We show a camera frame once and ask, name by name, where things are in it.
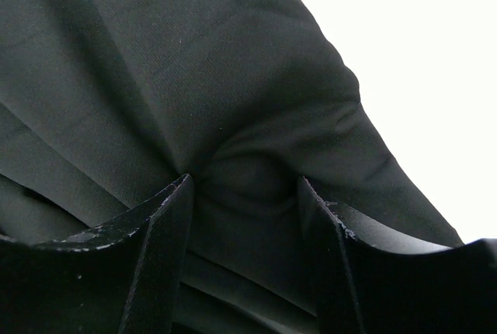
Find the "black trousers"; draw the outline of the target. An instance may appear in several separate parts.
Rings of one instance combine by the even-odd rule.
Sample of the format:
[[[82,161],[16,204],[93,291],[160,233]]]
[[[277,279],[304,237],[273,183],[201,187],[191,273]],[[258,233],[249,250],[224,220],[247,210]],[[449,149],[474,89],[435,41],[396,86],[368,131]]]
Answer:
[[[94,227],[190,174],[175,333],[315,333],[297,181],[458,233],[370,122],[301,0],[1,0],[1,233]]]

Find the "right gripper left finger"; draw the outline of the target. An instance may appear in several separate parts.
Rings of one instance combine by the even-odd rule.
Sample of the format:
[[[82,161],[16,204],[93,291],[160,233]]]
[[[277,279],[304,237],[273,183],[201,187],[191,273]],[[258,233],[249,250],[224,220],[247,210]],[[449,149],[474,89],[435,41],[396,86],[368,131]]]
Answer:
[[[183,175],[63,240],[1,239],[3,333],[168,333],[193,212]]]

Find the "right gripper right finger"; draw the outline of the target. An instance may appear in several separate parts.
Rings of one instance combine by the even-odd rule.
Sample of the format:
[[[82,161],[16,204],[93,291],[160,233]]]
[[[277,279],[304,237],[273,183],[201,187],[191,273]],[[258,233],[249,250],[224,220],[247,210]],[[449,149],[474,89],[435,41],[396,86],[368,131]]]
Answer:
[[[322,333],[494,333],[496,242],[450,248],[297,185]]]

